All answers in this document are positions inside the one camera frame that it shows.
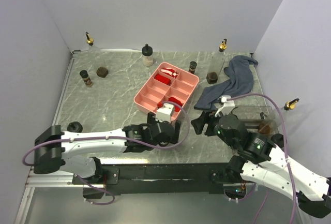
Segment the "blue towel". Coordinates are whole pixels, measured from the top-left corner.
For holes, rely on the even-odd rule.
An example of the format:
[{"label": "blue towel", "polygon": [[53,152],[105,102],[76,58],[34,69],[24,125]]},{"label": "blue towel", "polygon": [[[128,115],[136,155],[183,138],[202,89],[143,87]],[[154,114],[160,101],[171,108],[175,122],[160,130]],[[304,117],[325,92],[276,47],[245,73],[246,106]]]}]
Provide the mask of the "blue towel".
[{"label": "blue towel", "polygon": [[222,95],[231,97],[240,96],[249,93],[253,89],[253,74],[249,65],[258,65],[258,62],[252,58],[243,55],[233,57],[229,66],[224,68],[224,73],[230,78],[225,82],[206,87],[194,109],[212,109],[217,110],[214,103]]}]

